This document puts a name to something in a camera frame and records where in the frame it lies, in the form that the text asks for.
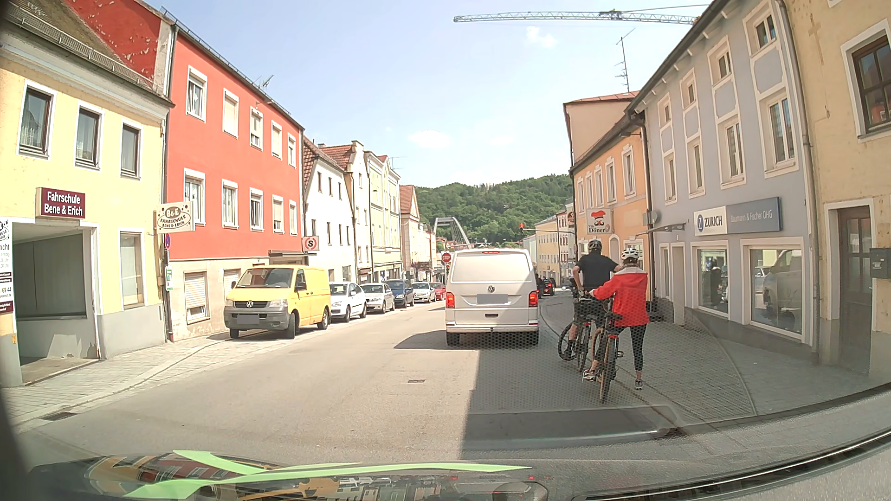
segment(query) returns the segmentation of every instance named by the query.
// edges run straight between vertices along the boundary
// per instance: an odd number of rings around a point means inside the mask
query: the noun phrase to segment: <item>car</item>
[[[320,331],[331,321],[328,270],[298,265],[258,265],[245,270],[225,296],[223,322],[229,337],[240,331],[284,331],[288,339],[300,327],[315,324]]]
[[[427,282],[412,283],[412,291],[414,294],[414,300],[416,300],[416,301],[424,301],[425,303],[431,303],[431,302],[435,301],[437,298],[436,291]]]
[[[354,282],[332,282],[331,318],[349,322],[354,316],[365,318],[368,305],[365,304],[365,291]]]
[[[384,282],[393,290],[393,296],[396,298],[396,306],[400,308],[408,308],[414,306],[414,289],[406,281],[402,279],[387,280]]]
[[[458,250],[446,282],[446,344],[460,344],[463,333],[518,334],[538,344],[538,289],[528,250]]]
[[[368,309],[387,313],[396,309],[393,291],[385,283],[363,283],[361,286],[368,302]]]
[[[436,300],[441,301],[446,298],[446,285],[444,283],[434,282],[430,285],[433,286],[433,290],[436,292]]]

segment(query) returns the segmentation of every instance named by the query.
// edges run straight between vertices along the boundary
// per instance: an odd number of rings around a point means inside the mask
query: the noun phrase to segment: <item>white helmet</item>
[[[622,250],[622,262],[627,261],[637,261],[641,258],[641,253],[635,249],[634,247],[629,247],[625,250]]]

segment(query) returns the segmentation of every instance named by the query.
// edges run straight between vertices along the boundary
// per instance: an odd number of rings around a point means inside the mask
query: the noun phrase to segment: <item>cloud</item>
[[[421,148],[445,148],[452,143],[452,139],[438,130],[422,130],[416,132],[409,139],[417,143]]]
[[[557,40],[551,36],[551,34],[547,34],[545,36],[539,35],[539,31],[541,31],[537,26],[529,26],[526,28],[526,40],[531,44],[541,44],[542,47],[546,49],[550,49],[551,47],[557,45]]]
[[[510,143],[513,143],[513,136],[498,136],[489,140],[489,144],[493,146],[507,146]]]

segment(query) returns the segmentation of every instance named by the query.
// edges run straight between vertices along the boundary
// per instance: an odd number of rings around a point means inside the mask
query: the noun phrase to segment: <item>antenna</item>
[[[618,42],[616,42],[616,45],[622,46],[622,62],[616,64],[616,66],[618,66],[619,64],[622,65],[622,72],[619,73],[618,75],[616,75],[616,78],[623,78],[625,80],[625,91],[626,92],[631,92],[631,86],[628,84],[628,60],[625,57],[625,39],[628,37],[628,35],[631,35],[631,33],[635,29],[632,29],[631,31],[625,33],[625,36],[620,37],[618,39]]]

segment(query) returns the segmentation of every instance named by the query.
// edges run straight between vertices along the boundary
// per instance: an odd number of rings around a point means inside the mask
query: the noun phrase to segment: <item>red building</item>
[[[141,0],[66,1],[176,106],[168,118],[165,201],[191,201],[195,229],[170,235],[169,335],[222,332],[225,294],[242,271],[307,262],[304,129],[169,13]]]

